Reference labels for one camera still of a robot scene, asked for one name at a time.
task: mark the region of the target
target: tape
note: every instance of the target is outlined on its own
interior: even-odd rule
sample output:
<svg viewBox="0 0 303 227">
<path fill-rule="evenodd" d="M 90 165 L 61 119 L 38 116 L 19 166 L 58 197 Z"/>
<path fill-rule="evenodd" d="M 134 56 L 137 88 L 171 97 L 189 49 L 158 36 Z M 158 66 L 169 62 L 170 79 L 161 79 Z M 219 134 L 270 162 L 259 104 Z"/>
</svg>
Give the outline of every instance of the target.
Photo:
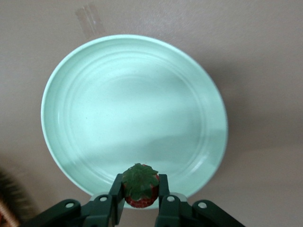
<svg viewBox="0 0 303 227">
<path fill-rule="evenodd" d="M 98 10 L 93 2 L 84 5 L 75 12 L 85 38 L 89 39 L 105 32 Z"/>
</svg>

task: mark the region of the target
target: mint green plate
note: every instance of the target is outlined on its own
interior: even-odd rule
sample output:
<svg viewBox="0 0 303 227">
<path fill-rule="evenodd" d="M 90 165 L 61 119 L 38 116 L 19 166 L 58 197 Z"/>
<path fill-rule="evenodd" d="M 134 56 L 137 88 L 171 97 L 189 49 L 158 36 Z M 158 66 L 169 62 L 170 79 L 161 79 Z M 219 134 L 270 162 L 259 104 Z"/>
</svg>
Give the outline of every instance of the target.
<svg viewBox="0 0 303 227">
<path fill-rule="evenodd" d="M 68 54 L 47 82 L 41 121 L 59 168 L 91 195 L 142 163 L 190 196 L 213 176 L 227 141 L 224 104 L 207 73 L 139 35 L 102 37 Z"/>
</svg>

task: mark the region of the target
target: red strawberry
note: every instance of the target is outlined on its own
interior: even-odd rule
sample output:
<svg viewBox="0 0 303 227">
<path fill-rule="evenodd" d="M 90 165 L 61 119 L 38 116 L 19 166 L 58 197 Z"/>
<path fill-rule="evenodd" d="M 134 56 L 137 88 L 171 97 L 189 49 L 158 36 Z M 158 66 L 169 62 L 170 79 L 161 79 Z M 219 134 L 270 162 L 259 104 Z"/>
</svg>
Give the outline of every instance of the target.
<svg viewBox="0 0 303 227">
<path fill-rule="evenodd" d="M 136 208 L 145 208 L 153 204 L 159 194 L 158 171 L 150 166 L 135 164 L 123 173 L 125 201 Z"/>
</svg>

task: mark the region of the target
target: silver screw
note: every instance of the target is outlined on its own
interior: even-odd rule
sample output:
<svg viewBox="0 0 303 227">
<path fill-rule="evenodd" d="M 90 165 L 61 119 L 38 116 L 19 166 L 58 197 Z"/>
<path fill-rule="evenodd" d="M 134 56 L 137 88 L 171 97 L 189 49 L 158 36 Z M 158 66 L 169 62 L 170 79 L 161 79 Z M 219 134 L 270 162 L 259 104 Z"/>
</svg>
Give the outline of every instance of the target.
<svg viewBox="0 0 303 227">
<path fill-rule="evenodd" d="M 167 201 L 173 202 L 173 201 L 175 201 L 175 198 L 173 196 L 169 196 L 169 197 L 167 197 Z"/>
<path fill-rule="evenodd" d="M 65 205 L 66 208 L 71 208 L 73 207 L 75 204 L 73 202 L 69 202 Z"/>
<path fill-rule="evenodd" d="M 205 208 L 207 208 L 207 204 L 205 202 L 200 202 L 200 203 L 198 203 L 198 207 L 205 209 Z"/>
<path fill-rule="evenodd" d="M 105 196 L 100 198 L 100 201 L 101 201 L 101 202 L 104 202 L 104 201 L 106 201 L 106 200 L 107 200 L 107 197 L 105 197 Z"/>
</svg>

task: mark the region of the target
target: beige tabletop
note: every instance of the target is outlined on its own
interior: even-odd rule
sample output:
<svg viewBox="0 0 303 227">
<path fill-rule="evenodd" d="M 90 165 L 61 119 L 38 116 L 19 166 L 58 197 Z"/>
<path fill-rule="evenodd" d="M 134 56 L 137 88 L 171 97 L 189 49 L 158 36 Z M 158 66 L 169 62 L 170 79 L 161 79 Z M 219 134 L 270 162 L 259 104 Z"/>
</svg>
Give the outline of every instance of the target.
<svg viewBox="0 0 303 227">
<path fill-rule="evenodd" d="M 302 0 L 1 0 L 0 166 L 39 211 L 90 196 L 52 159 L 41 98 L 70 51 L 106 35 L 138 34 L 192 56 L 218 86 L 229 141 L 208 199 L 248 227 L 303 224 Z M 121 227 L 152 227 L 158 210 L 124 210 Z"/>
</svg>

